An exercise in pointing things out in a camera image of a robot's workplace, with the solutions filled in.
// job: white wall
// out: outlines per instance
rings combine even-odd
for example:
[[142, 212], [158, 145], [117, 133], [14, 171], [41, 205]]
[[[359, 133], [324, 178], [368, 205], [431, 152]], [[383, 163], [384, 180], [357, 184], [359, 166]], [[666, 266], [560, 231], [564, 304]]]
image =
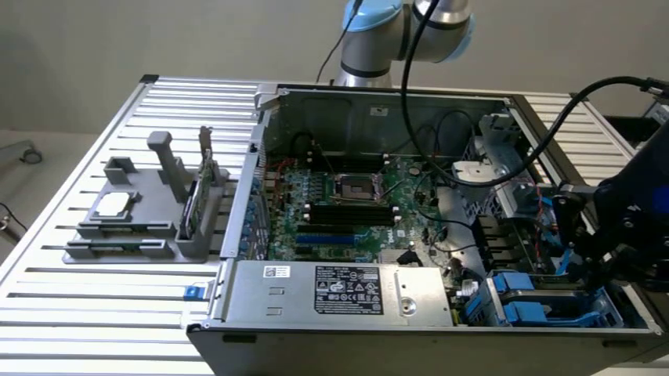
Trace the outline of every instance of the white wall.
[[[98, 132], [144, 73], [311, 81], [344, 0], [1, 0], [0, 128]], [[461, 58], [415, 85], [570, 92], [612, 74], [669, 78], [667, 0], [471, 0]], [[325, 77], [335, 75], [335, 57]], [[395, 79], [401, 65], [393, 66]], [[640, 111], [631, 89], [594, 97]]]

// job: power supply label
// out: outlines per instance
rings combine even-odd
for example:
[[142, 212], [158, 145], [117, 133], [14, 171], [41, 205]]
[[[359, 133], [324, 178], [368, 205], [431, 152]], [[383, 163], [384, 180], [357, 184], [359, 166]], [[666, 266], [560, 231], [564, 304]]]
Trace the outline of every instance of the power supply label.
[[316, 266], [313, 309], [321, 315], [383, 315], [377, 268]]

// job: floor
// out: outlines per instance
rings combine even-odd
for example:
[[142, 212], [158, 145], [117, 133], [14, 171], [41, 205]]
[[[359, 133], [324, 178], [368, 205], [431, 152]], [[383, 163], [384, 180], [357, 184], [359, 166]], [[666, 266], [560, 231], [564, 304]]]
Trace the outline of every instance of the floor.
[[[0, 202], [26, 226], [90, 148], [96, 134], [63, 132], [14, 132], [0, 130], [0, 145], [30, 139], [42, 154], [39, 164], [23, 164], [15, 159], [0, 161]], [[13, 246], [0, 239], [0, 262]]]

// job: slotted aluminum platform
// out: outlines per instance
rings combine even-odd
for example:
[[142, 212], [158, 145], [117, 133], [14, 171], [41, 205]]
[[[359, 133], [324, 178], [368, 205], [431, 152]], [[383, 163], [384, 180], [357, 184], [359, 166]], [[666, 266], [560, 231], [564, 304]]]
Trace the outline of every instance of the slotted aluminum platform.
[[[61, 247], [104, 184], [108, 158], [128, 156], [137, 167], [157, 168], [145, 142], [150, 131], [170, 132], [174, 155], [196, 166], [198, 127], [212, 127], [213, 157], [237, 178], [256, 125], [256, 87], [188, 78], [137, 86], [0, 267], [0, 374], [210, 374], [180, 329], [181, 295], [184, 286], [214, 276], [234, 184], [226, 185], [205, 264], [65, 265]], [[550, 124], [568, 96], [527, 99]], [[590, 184], [623, 166], [627, 155], [587, 106], [556, 139]], [[204, 314], [204, 303], [188, 304], [194, 315]]]

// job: motherboard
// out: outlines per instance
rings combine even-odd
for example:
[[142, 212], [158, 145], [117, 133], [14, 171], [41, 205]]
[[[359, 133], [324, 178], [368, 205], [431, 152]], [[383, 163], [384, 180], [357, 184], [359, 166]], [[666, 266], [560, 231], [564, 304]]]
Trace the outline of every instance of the motherboard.
[[420, 163], [401, 157], [347, 167], [328, 159], [323, 168], [293, 160], [270, 164], [268, 258], [385, 263], [408, 247], [425, 246], [440, 227], [416, 212], [420, 207], [439, 218]]

